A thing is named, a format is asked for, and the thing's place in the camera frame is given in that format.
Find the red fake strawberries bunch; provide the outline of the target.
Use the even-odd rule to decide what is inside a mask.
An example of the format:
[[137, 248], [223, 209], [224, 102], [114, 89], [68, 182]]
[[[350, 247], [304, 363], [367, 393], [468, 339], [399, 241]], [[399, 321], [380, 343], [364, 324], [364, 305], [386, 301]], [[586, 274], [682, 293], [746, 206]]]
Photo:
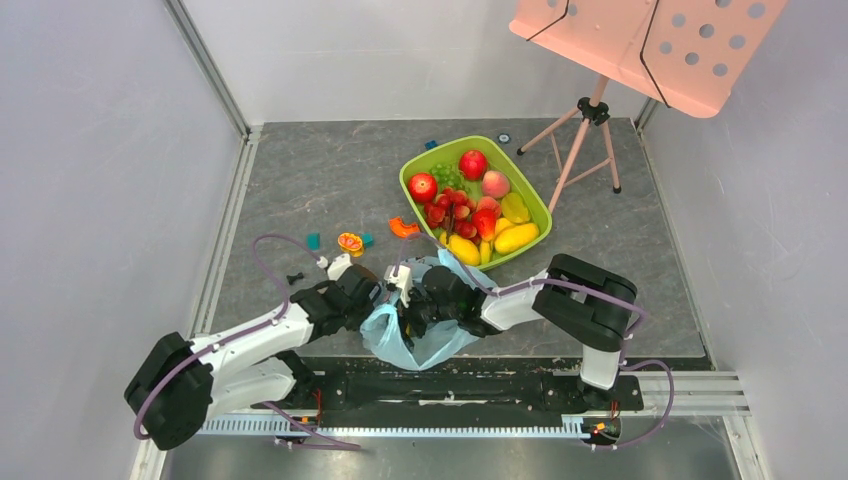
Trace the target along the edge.
[[422, 206], [425, 222], [431, 229], [441, 229], [447, 236], [459, 235], [474, 240], [478, 236], [472, 223], [476, 202], [464, 190], [445, 187]]

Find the yellow fake lemon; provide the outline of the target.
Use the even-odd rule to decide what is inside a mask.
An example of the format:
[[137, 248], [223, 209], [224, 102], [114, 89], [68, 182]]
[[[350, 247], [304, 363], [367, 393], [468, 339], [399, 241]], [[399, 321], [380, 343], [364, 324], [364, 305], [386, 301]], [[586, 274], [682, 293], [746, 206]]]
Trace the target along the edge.
[[481, 254], [478, 246], [469, 239], [466, 239], [459, 234], [448, 234], [442, 232], [439, 236], [439, 241], [451, 252], [457, 259], [469, 266], [479, 266], [481, 264]]

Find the light blue plastic bag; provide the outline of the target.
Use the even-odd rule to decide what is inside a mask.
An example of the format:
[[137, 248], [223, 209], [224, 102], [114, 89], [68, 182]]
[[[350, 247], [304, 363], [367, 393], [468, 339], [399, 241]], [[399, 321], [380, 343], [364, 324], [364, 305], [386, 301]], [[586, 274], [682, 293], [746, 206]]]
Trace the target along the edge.
[[[401, 265], [410, 269], [414, 293], [422, 294], [423, 277], [435, 267], [445, 267], [458, 275], [463, 284], [479, 284], [493, 289], [496, 283], [476, 267], [463, 268], [448, 251], [442, 249], [436, 256], [408, 258]], [[415, 320], [405, 308], [399, 295], [378, 304], [359, 327], [363, 345], [378, 359], [400, 369], [423, 371], [445, 362], [479, 338], [462, 329], [454, 318], [437, 317]]]

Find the yellow fake starfruit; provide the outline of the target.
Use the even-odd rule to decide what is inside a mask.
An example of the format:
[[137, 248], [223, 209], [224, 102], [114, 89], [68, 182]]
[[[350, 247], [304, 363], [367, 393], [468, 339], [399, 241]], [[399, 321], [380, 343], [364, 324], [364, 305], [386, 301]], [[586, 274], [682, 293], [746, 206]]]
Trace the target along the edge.
[[506, 194], [500, 200], [501, 213], [504, 218], [514, 224], [524, 224], [531, 221], [532, 216], [523, 197], [516, 192]]

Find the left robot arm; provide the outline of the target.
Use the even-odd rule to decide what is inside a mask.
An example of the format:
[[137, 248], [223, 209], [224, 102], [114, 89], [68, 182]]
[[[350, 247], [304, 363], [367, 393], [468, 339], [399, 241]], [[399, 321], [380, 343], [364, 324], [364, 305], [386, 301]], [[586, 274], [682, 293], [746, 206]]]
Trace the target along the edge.
[[306, 405], [314, 381], [283, 353], [357, 330], [380, 293], [378, 277], [352, 265], [239, 327], [193, 339], [177, 332], [161, 337], [124, 391], [134, 435], [167, 451], [233, 410], [279, 400]]

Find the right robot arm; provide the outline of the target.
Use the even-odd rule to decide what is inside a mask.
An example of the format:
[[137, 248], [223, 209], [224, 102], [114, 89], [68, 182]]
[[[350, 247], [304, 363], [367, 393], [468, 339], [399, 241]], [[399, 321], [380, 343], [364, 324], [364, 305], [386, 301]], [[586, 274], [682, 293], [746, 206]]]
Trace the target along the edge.
[[398, 322], [412, 346], [438, 327], [477, 339], [547, 321], [581, 344], [578, 396], [602, 408], [617, 396], [625, 344], [644, 315], [635, 304], [637, 292], [625, 277], [566, 254], [508, 287], [485, 285], [463, 264], [438, 262], [414, 281]]

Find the red fake wax apple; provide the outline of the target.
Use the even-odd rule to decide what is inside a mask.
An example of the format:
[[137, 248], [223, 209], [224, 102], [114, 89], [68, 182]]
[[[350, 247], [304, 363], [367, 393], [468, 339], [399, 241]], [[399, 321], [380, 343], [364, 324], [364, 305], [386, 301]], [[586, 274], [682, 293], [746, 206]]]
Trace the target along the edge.
[[498, 217], [489, 210], [476, 211], [472, 214], [471, 222], [481, 240], [488, 240], [491, 237], [497, 219]]

